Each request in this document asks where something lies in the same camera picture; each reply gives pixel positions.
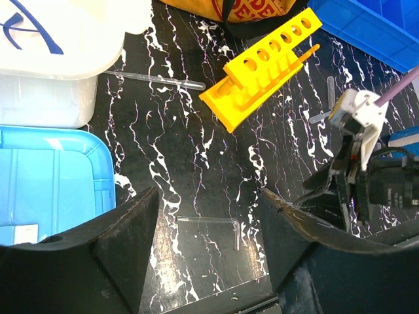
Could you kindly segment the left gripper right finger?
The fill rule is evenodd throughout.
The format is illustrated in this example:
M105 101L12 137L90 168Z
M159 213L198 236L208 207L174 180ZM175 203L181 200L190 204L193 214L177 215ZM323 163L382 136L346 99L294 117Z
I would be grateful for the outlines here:
M418 221L366 238L260 193L270 282L286 313L417 313Z

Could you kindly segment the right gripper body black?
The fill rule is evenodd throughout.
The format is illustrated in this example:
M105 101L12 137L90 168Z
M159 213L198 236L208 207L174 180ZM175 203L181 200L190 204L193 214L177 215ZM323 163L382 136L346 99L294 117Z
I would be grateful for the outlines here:
M355 177L357 202L398 209L418 208L418 157L401 147L372 153Z

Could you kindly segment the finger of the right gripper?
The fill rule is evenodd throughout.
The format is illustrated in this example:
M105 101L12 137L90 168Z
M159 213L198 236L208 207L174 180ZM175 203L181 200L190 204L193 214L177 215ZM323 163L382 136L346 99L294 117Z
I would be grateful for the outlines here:
M327 162L303 183L307 191L301 197L302 207L336 206L341 208L349 204L350 188L348 185L348 170L350 167L350 149L352 140L343 140L335 157Z

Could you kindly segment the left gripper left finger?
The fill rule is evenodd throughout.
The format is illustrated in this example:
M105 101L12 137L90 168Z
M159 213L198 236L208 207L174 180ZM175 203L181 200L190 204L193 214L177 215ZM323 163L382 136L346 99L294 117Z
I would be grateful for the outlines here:
M159 205L149 187L39 243L1 247L1 312L138 313Z

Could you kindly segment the yellow test tube rack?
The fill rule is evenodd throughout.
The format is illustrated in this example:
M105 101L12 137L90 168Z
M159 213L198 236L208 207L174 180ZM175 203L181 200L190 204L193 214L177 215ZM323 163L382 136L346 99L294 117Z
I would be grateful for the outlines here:
M226 77L199 98L232 133L320 48L315 44L301 56L293 51L321 26L311 8L303 10L226 63L223 67Z

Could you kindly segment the blue safety glasses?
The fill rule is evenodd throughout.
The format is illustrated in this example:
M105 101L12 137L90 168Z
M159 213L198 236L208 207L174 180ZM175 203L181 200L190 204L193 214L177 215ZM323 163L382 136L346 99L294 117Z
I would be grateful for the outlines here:
M42 24L30 13L30 11L17 0L10 0L10 2L18 9L8 20L1 23L1 29L3 35L9 41L9 43L18 50L22 50L22 47L13 38L11 31L24 32L30 34L40 35L45 42L49 52L51 54L64 55L62 48L55 42L49 32L42 26ZM29 20L33 26L32 29L16 26L16 24L22 23L25 19Z

